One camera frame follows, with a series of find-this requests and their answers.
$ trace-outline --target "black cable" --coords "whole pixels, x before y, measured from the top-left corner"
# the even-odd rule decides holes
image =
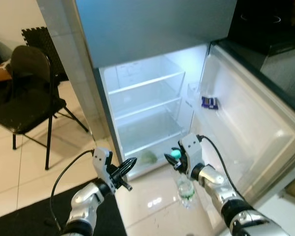
[[[226,174],[226,176],[227,176],[227,178],[228,178],[228,180],[229,180],[231,186],[232,186],[233,189],[237,192],[237,194],[238,194],[243,200],[245,200],[244,197],[243,197],[243,196],[240,194],[240,192],[237,190],[237,188],[236,188],[236,186],[234,185],[234,183],[233,183],[233,181],[232,181],[230,175],[228,174],[228,171],[227,171],[227,169],[226,169],[226,166],[225,166],[224,160],[223,160],[223,158],[222,158],[220,152],[218,151],[217,147],[215,146],[215,144],[214,144],[214,143],[211,141],[211,139],[209,139],[207,136],[205,136],[205,135],[200,135],[200,139],[202,140],[203,138],[205,138],[206,140],[208,140],[208,141],[211,143],[211,145],[214,147],[214,149],[215,149],[215,151],[216,151],[218,157],[220,158],[220,161],[221,161],[221,163],[222,163],[223,169],[224,169],[224,171],[225,171],[225,174]]]
[[[63,176],[63,174],[73,165],[74,162],[76,162],[81,156],[83,156],[84,154],[88,153],[88,152],[91,152],[92,154],[94,153],[94,149],[91,149],[91,150],[87,150],[87,151],[84,151],[82,152],[80,155],[78,155],[73,161],[71,161],[71,163],[66,167],[64,168],[64,170],[61,172],[61,174],[59,175],[59,177],[57,178],[55,184],[54,184],[54,187],[53,187],[53,190],[51,191],[51,196],[50,196],[50,201],[49,201],[49,208],[50,208],[50,212],[51,212],[51,215],[53,216],[53,219],[56,223],[56,226],[58,228],[59,231],[62,230],[62,227],[54,213],[54,194],[55,194],[55,189],[56,189],[56,186],[59,182],[59,180],[61,179],[61,177]]]

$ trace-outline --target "black rug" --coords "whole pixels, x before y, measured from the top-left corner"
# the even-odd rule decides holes
[[[87,183],[74,187],[54,198],[55,213],[61,223],[67,221],[73,195]],[[49,210],[49,199],[0,217],[0,236],[58,236]],[[108,196],[97,209],[94,236],[126,236],[114,196]]]

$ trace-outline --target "blue package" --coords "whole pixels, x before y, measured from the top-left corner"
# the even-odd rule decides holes
[[[201,106],[204,108],[218,110],[216,97],[208,98],[208,97],[202,96],[202,105]]]

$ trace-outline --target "robotic arm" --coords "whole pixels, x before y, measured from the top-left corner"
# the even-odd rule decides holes
[[[122,177],[135,165],[137,159],[129,158],[119,167],[111,164],[113,153],[97,147],[93,154],[93,166],[98,178],[79,190],[71,200],[72,210],[61,232],[63,236],[92,236],[96,225],[97,207],[105,197],[114,194],[124,186],[129,191],[132,187]]]
[[[233,236],[288,236],[274,221],[253,209],[225,175],[210,165],[204,165],[202,138],[188,134],[178,143],[182,154],[180,160],[176,161],[168,154],[165,154],[166,159],[176,171],[205,188]]]
[[[233,236],[288,236],[279,225],[244,200],[228,175],[219,173],[210,165],[204,165],[202,138],[205,137],[192,133],[185,136],[178,143],[182,154],[179,161],[169,154],[165,154],[166,159],[176,171],[198,181],[205,188]],[[96,210],[105,197],[114,194],[121,186],[129,191],[132,189],[122,177],[133,168],[137,159],[127,159],[116,167],[111,165],[112,156],[113,153],[107,149],[98,147],[94,150],[93,165],[98,178],[73,196],[72,211],[61,232],[62,236],[92,236],[96,225]]]

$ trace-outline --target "small box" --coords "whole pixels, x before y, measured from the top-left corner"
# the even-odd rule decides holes
[[[9,62],[10,60],[0,64],[0,82],[12,79],[10,73],[7,71],[7,66],[9,65]]]

